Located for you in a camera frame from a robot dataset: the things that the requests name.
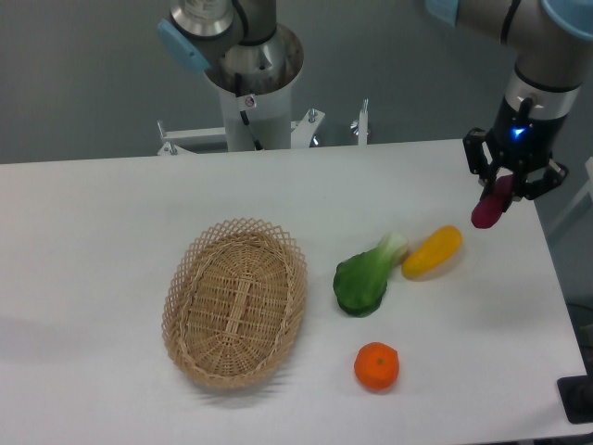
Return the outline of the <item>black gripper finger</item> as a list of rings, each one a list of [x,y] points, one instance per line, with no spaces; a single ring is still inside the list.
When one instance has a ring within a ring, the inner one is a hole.
[[[522,175],[520,171],[501,177],[502,211],[506,212],[515,201],[523,198],[534,200],[547,194],[562,185],[568,174],[569,169],[565,165],[551,159],[549,165],[542,169],[541,177],[534,181],[529,181],[528,175]]]
[[[486,131],[473,128],[462,138],[469,171],[478,176],[478,183],[483,187],[481,200],[493,193],[498,174],[497,163],[489,162],[486,157],[486,153],[489,153],[488,146],[484,149],[486,136]]]

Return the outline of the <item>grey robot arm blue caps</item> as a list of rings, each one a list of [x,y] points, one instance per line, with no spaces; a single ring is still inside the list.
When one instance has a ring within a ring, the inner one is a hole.
[[[493,127],[463,138],[483,192],[472,215],[486,228],[516,200],[560,186],[551,150],[592,61],[588,1],[429,1],[426,9],[514,48],[518,57]],[[220,91],[232,151],[288,148],[290,85],[303,65],[296,36],[272,1],[175,1],[158,37],[186,70]]]

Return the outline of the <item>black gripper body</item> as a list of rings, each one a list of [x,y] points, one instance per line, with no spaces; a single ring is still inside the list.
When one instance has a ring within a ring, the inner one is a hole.
[[[498,168],[513,173],[535,172],[549,165],[553,144],[566,117],[521,120],[505,98],[489,132],[489,151]]]

